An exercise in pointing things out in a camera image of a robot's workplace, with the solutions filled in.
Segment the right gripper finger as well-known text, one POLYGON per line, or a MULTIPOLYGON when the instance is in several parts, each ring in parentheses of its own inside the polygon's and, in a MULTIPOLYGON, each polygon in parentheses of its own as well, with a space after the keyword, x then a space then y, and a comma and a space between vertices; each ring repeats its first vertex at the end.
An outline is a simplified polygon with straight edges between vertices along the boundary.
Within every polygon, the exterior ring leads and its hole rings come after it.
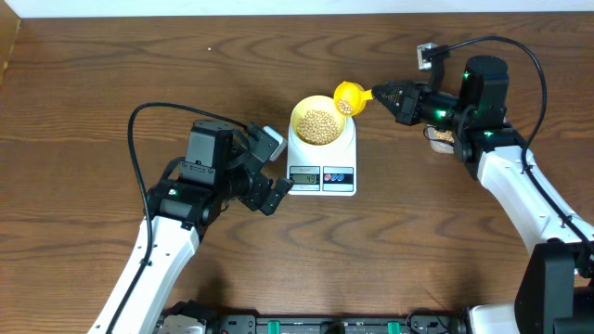
POLYGON ((413 80, 378 84, 373 86, 371 91, 376 100, 399 100, 405 97, 418 98, 418 88, 413 80))
POLYGON ((397 121, 407 120, 408 114, 404 110, 405 99, 402 96, 379 96, 378 101, 391 112, 397 121))

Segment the yellow measuring scoop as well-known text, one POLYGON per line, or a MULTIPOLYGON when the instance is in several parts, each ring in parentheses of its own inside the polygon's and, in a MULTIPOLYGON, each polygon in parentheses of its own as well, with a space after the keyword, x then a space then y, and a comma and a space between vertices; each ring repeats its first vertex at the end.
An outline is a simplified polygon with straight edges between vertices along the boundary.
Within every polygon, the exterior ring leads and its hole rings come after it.
POLYGON ((342 98, 347 99, 354 108, 354 113, 347 117, 354 117, 364 110, 367 103, 373 99, 373 95, 371 90, 365 90, 358 83, 342 82, 337 86, 333 94, 334 105, 337 110, 338 101, 342 98))

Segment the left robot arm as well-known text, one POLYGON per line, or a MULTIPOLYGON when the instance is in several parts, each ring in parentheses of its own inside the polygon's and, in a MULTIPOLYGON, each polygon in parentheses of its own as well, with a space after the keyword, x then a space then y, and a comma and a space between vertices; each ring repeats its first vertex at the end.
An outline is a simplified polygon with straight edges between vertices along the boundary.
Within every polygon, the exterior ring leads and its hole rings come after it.
POLYGON ((239 130, 195 121, 186 155, 170 161, 146 195, 133 252, 91 332, 150 333, 175 281, 229 201, 264 215, 276 211, 292 182, 272 180, 262 169, 286 146, 269 126, 250 123, 239 130))

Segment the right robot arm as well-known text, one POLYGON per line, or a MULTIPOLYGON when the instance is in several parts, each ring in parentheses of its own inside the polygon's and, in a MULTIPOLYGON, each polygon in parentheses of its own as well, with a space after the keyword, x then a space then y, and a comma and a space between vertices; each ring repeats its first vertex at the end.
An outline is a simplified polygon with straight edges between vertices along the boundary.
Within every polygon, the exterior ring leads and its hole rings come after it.
POLYGON ((441 91, 443 75, 437 60, 428 83, 386 83, 371 94, 398 123, 452 133, 456 157, 497 199, 530 256, 513 302, 474 306, 452 332, 592 332, 593 287, 576 287, 575 277, 593 277, 593 227, 562 199, 507 122, 506 62, 470 58, 458 96, 441 91))

